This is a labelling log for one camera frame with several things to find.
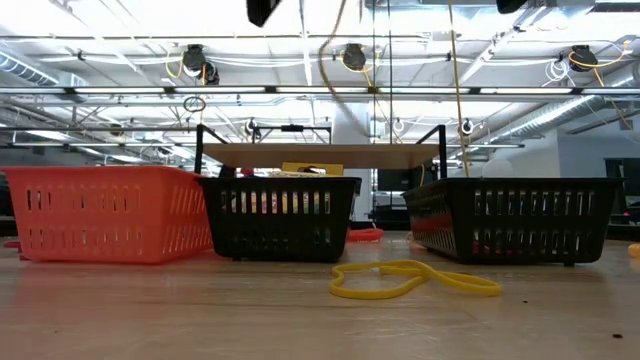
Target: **black plastic basket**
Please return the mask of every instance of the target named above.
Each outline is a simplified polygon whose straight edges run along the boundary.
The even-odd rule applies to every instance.
[[[463,263],[600,258],[620,179],[452,178],[403,194],[415,241]]]
[[[218,255],[335,262],[344,251],[360,178],[206,178],[202,186]]]

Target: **shelf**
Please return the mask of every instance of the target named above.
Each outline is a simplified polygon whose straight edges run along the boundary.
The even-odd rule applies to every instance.
[[[438,155],[432,144],[206,144],[204,154],[235,168],[280,168],[283,162],[342,164],[348,169],[411,169]]]

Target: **wooden board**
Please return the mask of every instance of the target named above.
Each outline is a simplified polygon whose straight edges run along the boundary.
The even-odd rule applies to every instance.
[[[286,161],[342,164],[348,169],[411,169],[437,156],[438,146],[208,144],[204,153],[236,168],[280,168]]]
[[[406,233],[348,244],[343,262],[412,258],[502,284],[478,297],[433,281],[396,299],[328,291],[332,264],[234,262],[212,252],[163,266],[19,261],[0,248],[2,359],[638,359],[640,260],[464,266]],[[350,273],[346,285],[406,278]],[[621,334],[622,339],[613,338]]]

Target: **wooden tabletop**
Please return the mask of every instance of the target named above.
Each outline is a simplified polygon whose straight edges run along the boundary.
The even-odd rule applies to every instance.
[[[235,168],[279,168],[283,162],[341,164],[348,169],[412,169],[438,155],[434,144],[206,144],[204,153]]]
[[[343,261],[417,259],[498,281],[503,296],[427,282],[396,299],[348,300],[329,294],[330,264],[212,253],[146,267],[32,263],[0,249],[2,358],[638,359],[640,260],[628,243],[608,241],[600,261],[575,268],[464,266],[405,235],[349,244]],[[403,280],[368,272],[347,285]]]

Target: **plastic basket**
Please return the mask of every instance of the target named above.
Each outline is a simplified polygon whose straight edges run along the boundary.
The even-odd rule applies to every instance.
[[[199,179],[218,255],[335,262],[359,178]]]
[[[619,179],[444,179],[404,193],[415,241],[464,263],[600,258]]]
[[[211,248],[199,175],[161,166],[2,171],[30,260],[151,264]]]

